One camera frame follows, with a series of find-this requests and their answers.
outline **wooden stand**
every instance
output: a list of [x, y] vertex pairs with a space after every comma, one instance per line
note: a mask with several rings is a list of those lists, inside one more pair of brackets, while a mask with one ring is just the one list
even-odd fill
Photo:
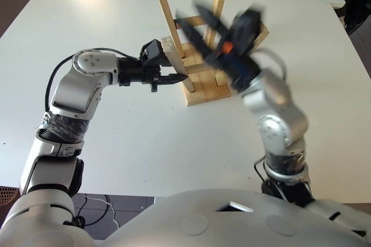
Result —
[[[231, 96], [231, 89], [227, 85], [227, 78], [224, 73], [207, 66], [201, 55], [190, 43], [180, 43], [177, 33], [180, 25], [173, 19], [168, 0], [158, 1], [171, 34], [171, 37], [161, 39], [165, 55], [178, 73], [188, 75], [188, 78], [183, 81], [183, 92], [187, 105], [201, 104]], [[224, 0], [213, 0], [212, 11], [215, 16], [220, 17], [223, 5]], [[205, 24], [200, 16], [188, 17], [187, 20], [194, 26]], [[255, 47], [268, 35], [266, 29], [257, 38]], [[205, 42], [213, 48], [214, 41], [215, 31], [208, 28], [205, 34]]]

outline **gray floor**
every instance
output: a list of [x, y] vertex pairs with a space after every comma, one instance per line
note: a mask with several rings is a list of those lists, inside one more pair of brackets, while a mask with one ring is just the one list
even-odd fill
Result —
[[[95, 199], [105, 199], [104, 195], [87, 194], [88, 197]], [[111, 204], [115, 210], [115, 220], [122, 227], [128, 221], [132, 220], [140, 212], [148, 208], [154, 203], [153, 197], [133, 197], [133, 196], [117, 196], [110, 195]], [[75, 213], [78, 214], [81, 206], [85, 202], [83, 194], [77, 194], [73, 198], [75, 205]], [[85, 218], [86, 224], [93, 223], [103, 215], [106, 209], [106, 204], [101, 201], [94, 201], [88, 199], [87, 203], [81, 209], [80, 214]], [[113, 222], [113, 212], [109, 208], [107, 214], [96, 224], [85, 227], [85, 230], [94, 239], [106, 239], [116, 229], [116, 225]]]
[[350, 35], [350, 40], [371, 77], [371, 16]]
[[[9, 27], [11, 22], [16, 18], [18, 13], [22, 10], [24, 5], [29, 0], [0, 0], [1, 16], [0, 16], [0, 36]], [[371, 75], [371, 43], [370, 43], [370, 30], [371, 30], [371, 19], [363, 24], [361, 28], [353, 33], [350, 38], [354, 47], [356, 48], [363, 65]], [[88, 194], [89, 197], [104, 199], [103, 195], [92, 195]], [[128, 197], [128, 196], [110, 196], [111, 203], [116, 210], [116, 220], [120, 226], [124, 225], [130, 219], [134, 218], [145, 208], [153, 204], [153, 198], [151, 197]], [[76, 212], [83, 205], [84, 197], [82, 194], [76, 195], [74, 198], [74, 204]], [[370, 212], [370, 205], [355, 205], [358, 209], [364, 209]], [[3, 220], [7, 214], [10, 205], [6, 208], [0, 208], [0, 221]], [[98, 219], [105, 210], [105, 204], [100, 201], [88, 200], [87, 204], [81, 210], [80, 215], [84, 216], [87, 223], [91, 223]], [[112, 221], [112, 211], [109, 210], [108, 213], [93, 226], [86, 227], [88, 233], [94, 239], [105, 239], [116, 229], [114, 222]]]

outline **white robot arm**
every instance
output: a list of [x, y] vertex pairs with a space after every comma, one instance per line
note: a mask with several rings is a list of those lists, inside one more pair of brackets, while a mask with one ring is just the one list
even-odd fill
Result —
[[[316, 201], [311, 194], [304, 162], [306, 117], [293, 103], [285, 80], [261, 70], [248, 56], [259, 33], [260, 13], [248, 9], [228, 30], [210, 11], [197, 8], [221, 34], [215, 50], [207, 48], [187, 21], [178, 22], [204, 60], [227, 73], [256, 117], [268, 176], [264, 194], [210, 189], [167, 197], [102, 246], [368, 246], [369, 215]], [[223, 47], [226, 42], [232, 50]], [[157, 85], [182, 81], [183, 75], [160, 75], [159, 65], [168, 62], [164, 57], [158, 41], [152, 41], [139, 59], [117, 59], [96, 50], [72, 58], [72, 69], [37, 130], [21, 177], [22, 197], [0, 229], [0, 246], [94, 246], [71, 199], [81, 183], [83, 162], [77, 156], [83, 136], [105, 86], [139, 81], [156, 91]]]

